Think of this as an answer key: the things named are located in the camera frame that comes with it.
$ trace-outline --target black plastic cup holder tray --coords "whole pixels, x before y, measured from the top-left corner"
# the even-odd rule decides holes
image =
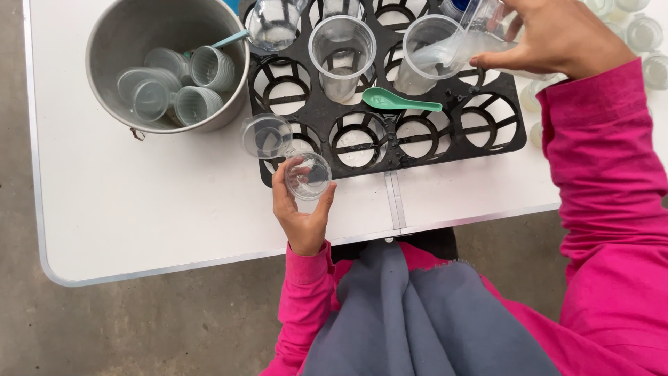
[[[439,81],[423,95],[408,96],[393,88],[388,78],[396,75],[401,64],[402,31],[422,15],[442,14],[436,0],[416,1],[417,6],[408,0],[360,0],[362,20],[373,31],[377,52],[369,71],[360,77],[355,97],[340,104],[322,91],[319,71],[309,57],[309,36],[323,8],[323,0],[311,0],[301,15],[295,41],[287,49],[267,52],[250,45],[248,88],[253,115],[274,112],[284,116],[293,124],[295,148],[325,157],[334,179],[523,148],[526,131],[510,74],[469,67]],[[254,5],[255,0],[239,3],[244,24]],[[382,25],[393,12],[398,15],[395,19],[403,21]],[[494,80],[490,80],[492,72],[498,74]],[[361,101],[361,93],[372,86],[404,98],[439,102],[443,111],[378,110]],[[261,179],[267,187],[283,160],[260,161]]]

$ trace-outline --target pink long sleeve shirt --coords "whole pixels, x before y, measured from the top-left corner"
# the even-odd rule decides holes
[[[543,152],[560,188],[561,253],[570,258],[557,324],[489,291],[540,343],[564,375],[668,375],[668,193],[652,149],[639,60],[550,87],[542,103]],[[409,244],[410,270],[443,264]],[[332,310],[335,288],[352,265],[334,266],[329,242],[313,257],[288,247],[276,356],[261,373],[301,373],[313,339]]]

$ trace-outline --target left hand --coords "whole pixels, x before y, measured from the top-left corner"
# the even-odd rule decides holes
[[[325,241],[327,216],[334,202],[336,183],[329,184],[313,214],[299,213],[295,196],[285,186],[286,166],[287,161],[281,163],[271,178],[274,215],[288,237],[292,251],[300,256],[315,256]]]

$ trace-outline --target pink sleeve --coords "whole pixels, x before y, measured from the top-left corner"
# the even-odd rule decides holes
[[[543,149],[570,258],[560,323],[668,374],[668,192],[640,60],[548,88]]]
[[[288,244],[285,280],[281,290],[279,320],[283,328],[276,343],[276,355],[262,376],[294,376],[309,352],[311,343],[331,312],[334,281],[330,243],[325,240],[316,256],[298,256]]]

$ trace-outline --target hand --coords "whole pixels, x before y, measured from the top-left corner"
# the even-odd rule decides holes
[[[584,3],[577,0],[504,0],[517,10],[506,40],[513,40],[522,21],[520,43],[505,52],[484,52],[471,66],[528,72],[563,73],[580,80],[622,66],[636,58]]]
[[[334,202],[336,183],[329,184],[325,193],[320,197],[313,214],[299,213],[295,196],[285,186],[285,168],[289,161],[281,163],[271,178],[274,215],[288,237],[292,251],[300,256],[315,256],[325,240],[327,216]]]

